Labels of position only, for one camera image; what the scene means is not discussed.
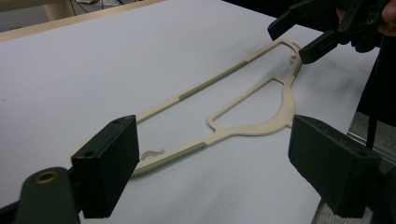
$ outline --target white tabletop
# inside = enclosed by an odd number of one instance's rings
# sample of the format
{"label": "white tabletop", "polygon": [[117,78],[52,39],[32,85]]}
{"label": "white tabletop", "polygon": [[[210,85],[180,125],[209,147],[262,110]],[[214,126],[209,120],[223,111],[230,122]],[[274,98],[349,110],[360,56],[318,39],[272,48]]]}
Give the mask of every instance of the white tabletop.
{"label": "white tabletop", "polygon": [[[0,206],[29,175],[70,168],[73,148],[111,120],[136,114],[213,76],[271,42],[274,18],[220,0],[167,0],[0,43]],[[295,26],[300,47],[320,33]],[[377,51],[339,46],[303,65],[297,114],[346,133]],[[209,135],[205,118],[288,66],[276,51],[138,125],[140,149],[165,150]],[[278,85],[220,125],[269,119]],[[288,159],[290,129],[236,136],[133,179],[112,216],[82,223],[310,223],[320,200]]]}

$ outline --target gray floor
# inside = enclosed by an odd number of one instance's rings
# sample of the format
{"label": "gray floor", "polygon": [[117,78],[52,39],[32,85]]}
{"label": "gray floor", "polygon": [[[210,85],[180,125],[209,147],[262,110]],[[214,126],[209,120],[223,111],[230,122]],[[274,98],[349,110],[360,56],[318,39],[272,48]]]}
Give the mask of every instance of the gray floor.
{"label": "gray floor", "polygon": [[[129,4],[135,2],[135,0],[123,0],[123,4]],[[107,6],[102,6],[102,2],[99,1],[95,4],[77,4],[71,1],[73,4],[73,9],[76,15],[81,15],[84,13],[90,13],[96,10],[101,10],[103,8],[108,8]],[[18,29],[26,26],[31,26],[48,21],[46,12],[43,7],[30,7],[26,9],[1,12],[0,13],[0,32]],[[358,136],[362,142],[367,137],[367,127],[368,127],[368,117],[362,113],[357,112],[350,125],[350,135]],[[377,131],[375,136],[375,148],[379,151],[388,152],[393,158],[396,158],[396,128],[389,126],[385,123],[379,122],[377,125]],[[388,169],[394,167],[394,164],[385,161],[381,165],[381,171],[386,172]],[[363,218],[340,218],[332,214],[332,210],[327,206],[326,203],[321,203],[318,207],[318,211],[312,223],[315,224],[361,224],[369,223],[371,216],[370,210],[367,210]]]}

